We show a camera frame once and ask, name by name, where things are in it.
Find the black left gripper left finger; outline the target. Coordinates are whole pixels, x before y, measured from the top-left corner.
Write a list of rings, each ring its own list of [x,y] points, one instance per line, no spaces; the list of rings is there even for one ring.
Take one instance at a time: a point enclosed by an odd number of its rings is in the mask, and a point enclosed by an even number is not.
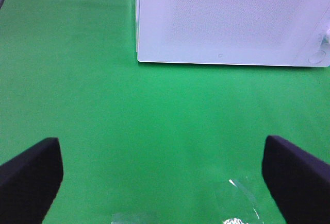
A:
[[[56,137],[43,139],[1,165],[1,223],[42,223],[62,180]]]

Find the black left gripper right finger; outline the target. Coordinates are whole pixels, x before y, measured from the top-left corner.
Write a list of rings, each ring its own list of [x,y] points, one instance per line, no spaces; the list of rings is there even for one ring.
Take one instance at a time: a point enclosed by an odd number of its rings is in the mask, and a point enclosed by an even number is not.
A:
[[[261,174],[286,223],[329,223],[329,164],[269,135]]]

